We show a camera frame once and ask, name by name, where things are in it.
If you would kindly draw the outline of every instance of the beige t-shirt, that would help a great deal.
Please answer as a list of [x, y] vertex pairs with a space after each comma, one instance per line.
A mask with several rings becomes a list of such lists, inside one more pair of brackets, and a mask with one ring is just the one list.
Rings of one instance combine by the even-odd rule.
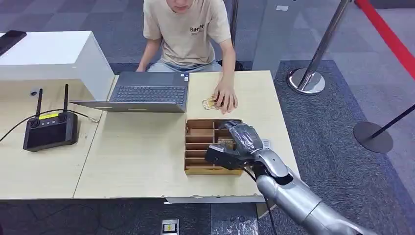
[[193, 0], [184, 14], [175, 13], [166, 0], [144, 0], [144, 37], [163, 38], [161, 60], [179, 66], [209, 64], [215, 59], [210, 39], [231, 38], [223, 0]]

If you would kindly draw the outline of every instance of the black cable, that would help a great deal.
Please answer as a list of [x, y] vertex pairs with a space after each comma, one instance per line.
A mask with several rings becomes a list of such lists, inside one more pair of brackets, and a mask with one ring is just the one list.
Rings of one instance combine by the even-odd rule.
[[274, 216], [271, 213], [270, 205], [268, 204], [268, 199], [264, 196], [265, 204], [267, 205], [268, 214], [270, 214], [271, 225], [273, 227], [274, 235], [277, 235], [277, 231], [275, 230], [275, 223], [274, 223]]
[[[242, 170], [246, 172], [256, 182], [256, 178], [248, 170], [246, 170], [244, 167], [242, 167]], [[265, 196], [264, 196], [264, 200], [265, 200], [265, 204], [267, 205], [268, 214], [270, 215], [271, 225], [273, 227], [274, 235], [277, 235], [277, 231], [275, 230], [274, 216], [271, 213], [271, 208], [270, 208], [270, 205], [268, 204], [268, 199]]]
[[248, 170], [246, 170], [244, 167], [242, 168], [242, 170], [246, 172], [256, 182], [256, 178]]
[[[41, 113], [39, 113], [39, 115], [42, 115], [42, 114], [45, 114], [45, 113], [50, 113], [50, 112], [54, 112], [54, 111], [63, 111], [63, 109], [52, 109], [52, 110], [48, 110], [48, 111], [44, 111], [44, 112], [41, 112]], [[87, 116], [87, 115], [85, 115], [85, 114], [82, 114], [82, 113], [79, 113], [79, 112], [77, 112], [77, 111], [74, 111], [74, 110], [69, 110], [69, 109], [67, 109], [66, 111], [68, 111], [68, 112], [71, 112], [71, 113], [74, 113], [74, 114], [79, 114], [79, 115], [81, 115], [81, 116], [84, 116], [84, 117], [86, 117], [86, 118], [91, 118], [91, 117], [89, 117], [89, 116]], [[15, 126], [13, 126], [13, 128], [12, 129], [10, 129], [1, 139], [0, 139], [0, 142], [4, 139], [4, 138], [6, 138], [6, 136], [8, 135], [8, 134], [10, 134], [10, 132], [12, 132], [16, 127], [18, 127], [20, 124], [22, 124], [24, 121], [27, 121], [27, 120], [29, 120], [29, 119], [31, 119], [31, 118], [34, 118], [34, 117], [36, 117], [36, 115], [37, 114], [34, 114], [34, 115], [32, 115], [32, 116], [30, 116], [30, 117], [26, 117], [25, 119], [23, 119], [23, 120], [21, 120], [19, 123], [17, 123]]]

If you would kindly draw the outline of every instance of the jeans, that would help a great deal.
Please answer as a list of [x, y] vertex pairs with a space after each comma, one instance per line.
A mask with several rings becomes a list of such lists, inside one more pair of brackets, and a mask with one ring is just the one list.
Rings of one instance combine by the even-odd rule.
[[162, 61], [158, 61], [153, 64], [148, 70], [148, 72], [221, 72], [222, 66], [220, 66], [216, 61], [213, 61], [207, 65], [196, 65], [192, 68], [181, 68], [179, 66], [168, 64]]

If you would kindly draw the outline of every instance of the robotic arm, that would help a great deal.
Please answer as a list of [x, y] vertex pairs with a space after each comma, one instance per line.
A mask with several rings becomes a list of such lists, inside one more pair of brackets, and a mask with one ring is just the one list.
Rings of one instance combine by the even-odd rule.
[[375, 235], [376, 233], [346, 219], [322, 199], [284, 164], [272, 150], [264, 149], [255, 129], [244, 123], [228, 121], [235, 149], [210, 145], [205, 160], [229, 170], [251, 167], [259, 191], [273, 200], [297, 224], [312, 235]]

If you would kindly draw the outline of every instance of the stanchion post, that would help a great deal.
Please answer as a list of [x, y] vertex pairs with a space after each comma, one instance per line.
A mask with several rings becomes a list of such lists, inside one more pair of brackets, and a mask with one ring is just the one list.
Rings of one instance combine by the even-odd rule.
[[232, 45], [235, 46], [235, 36], [236, 36], [236, 21], [238, 19], [238, 6], [239, 0], [232, 0], [232, 17], [231, 17], [231, 40]]
[[353, 128], [354, 137], [367, 150], [387, 153], [393, 148], [393, 139], [386, 130], [413, 110], [415, 110], [415, 104], [383, 127], [373, 122], [360, 122]]
[[313, 59], [307, 68], [296, 69], [291, 71], [288, 75], [288, 85], [294, 91], [305, 94], [313, 95], [321, 92], [325, 86], [325, 80], [321, 74], [316, 72], [322, 57], [327, 50], [331, 38], [333, 37], [334, 31], [342, 15], [344, 14], [349, 0], [341, 0], [339, 6], [336, 9], [333, 17], [331, 18], [330, 24], [328, 25], [316, 52], [314, 53]]

